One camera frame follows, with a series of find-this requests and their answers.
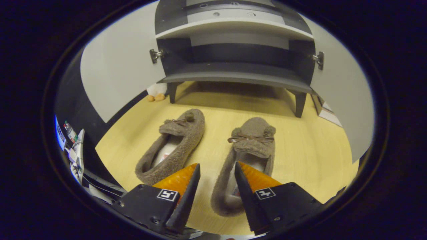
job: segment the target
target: metal hinge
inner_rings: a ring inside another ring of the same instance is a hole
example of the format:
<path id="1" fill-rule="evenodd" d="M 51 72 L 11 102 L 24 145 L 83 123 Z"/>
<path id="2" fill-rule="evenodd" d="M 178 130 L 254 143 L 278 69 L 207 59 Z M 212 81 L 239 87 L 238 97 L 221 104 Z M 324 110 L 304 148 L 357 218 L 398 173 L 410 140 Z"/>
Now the metal hinge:
<path id="1" fill-rule="evenodd" d="M 319 65 L 319 69 L 320 70 L 323 70 L 323 61 L 324 61 L 324 58 L 325 58 L 325 56 L 324 56 L 323 52 L 319 52 L 319 54 L 317 56 L 316 55 L 312 56 L 312 59 L 314 61 L 316 61 L 317 64 Z"/>
<path id="2" fill-rule="evenodd" d="M 157 59 L 164 58 L 165 55 L 166 55 L 166 52 L 163 51 L 163 49 L 160 49 L 160 52 L 156 52 L 154 51 L 154 49 L 150 50 L 150 56 L 153 63 L 157 63 Z"/>

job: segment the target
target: brown fuzzy slipper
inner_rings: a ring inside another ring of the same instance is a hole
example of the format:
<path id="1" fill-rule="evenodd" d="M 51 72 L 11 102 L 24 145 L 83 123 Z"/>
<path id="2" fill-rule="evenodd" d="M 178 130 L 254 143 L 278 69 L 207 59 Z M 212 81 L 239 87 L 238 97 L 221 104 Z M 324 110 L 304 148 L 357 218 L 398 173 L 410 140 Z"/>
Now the brown fuzzy slipper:
<path id="1" fill-rule="evenodd" d="M 213 188 L 211 207 L 223 217 L 244 212 L 234 177 L 234 163 L 241 161 L 271 176 L 274 163 L 276 129 L 264 119 L 254 117 L 236 128 L 228 139 L 233 146 Z"/>
<path id="2" fill-rule="evenodd" d="M 198 109 L 186 111 L 177 120 L 166 120 L 159 128 L 161 136 L 136 164 L 136 176 L 153 185 L 182 169 L 204 131 L 205 117 Z"/>

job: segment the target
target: orange plush foot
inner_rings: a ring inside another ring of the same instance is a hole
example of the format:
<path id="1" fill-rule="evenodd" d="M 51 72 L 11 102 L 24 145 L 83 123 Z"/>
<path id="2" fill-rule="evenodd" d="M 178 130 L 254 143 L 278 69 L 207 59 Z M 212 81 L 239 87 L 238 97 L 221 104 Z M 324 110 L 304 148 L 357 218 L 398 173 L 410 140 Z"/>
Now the orange plush foot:
<path id="1" fill-rule="evenodd" d="M 148 99 L 148 101 L 149 101 L 149 102 L 154 101 L 154 97 L 153 97 L 153 96 L 151 96 L 151 95 L 148 95 L 147 99 Z"/>
<path id="2" fill-rule="evenodd" d="M 164 94 L 157 94 L 157 96 L 154 97 L 154 99 L 156 99 L 156 101 L 164 100 L 164 98 L 165 98 Z"/>

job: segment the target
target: desk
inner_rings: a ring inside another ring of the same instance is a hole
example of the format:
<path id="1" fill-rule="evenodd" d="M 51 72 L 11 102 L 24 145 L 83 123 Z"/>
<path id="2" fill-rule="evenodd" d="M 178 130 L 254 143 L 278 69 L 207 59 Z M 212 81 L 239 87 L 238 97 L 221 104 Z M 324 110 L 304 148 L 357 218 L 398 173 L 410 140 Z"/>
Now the desk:
<path id="1" fill-rule="evenodd" d="M 130 191 L 141 183 L 135 165 L 159 137 L 159 126 L 190 108 L 200 109 L 205 133 L 185 164 L 197 162 L 201 167 L 187 226 L 216 234 L 252 234 L 245 214 L 224 218 L 210 207 L 212 189 L 231 148 L 227 138 L 249 118 L 262 117 L 276 128 L 272 177 L 278 181 L 294 181 L 324 203 L 357 173 L 358 161 L 352 164 L 344 130 L 318 117 L 311 97 L 307 98 L 302 117 L 296 118 L 295 97 L 283 88 L 184 82 L 177 88 L 175 104 L 168 99 L 138 102 L 109 129 L 96 151 L 112 176 Z"/>

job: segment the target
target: white cabinet door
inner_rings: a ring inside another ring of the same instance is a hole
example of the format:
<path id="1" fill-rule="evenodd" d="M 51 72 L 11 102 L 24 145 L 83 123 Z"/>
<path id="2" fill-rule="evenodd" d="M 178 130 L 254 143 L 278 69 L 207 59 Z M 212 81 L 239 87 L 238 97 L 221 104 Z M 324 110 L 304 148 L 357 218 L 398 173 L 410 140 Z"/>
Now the white cabinet door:
<path id="1" fill-rule="evenodd" d="M 85 48 L 80 63 L 83 86 L 102 120 L 107 122 L 134 97 L 165 77 L 157 49 L 155 13 L 158 1 L 110 25 Z"/>
<path id="2" fill-rule="evenodd" d="M 351 147 L 353 162 L 371 144 L 374 104 L 365 74 L 352 54 L 328 31 L 302 16 L 314 37 L 316 54 L 325 54 L 323 70 L 316 64 L 311 88 L 332 108 Z"/>

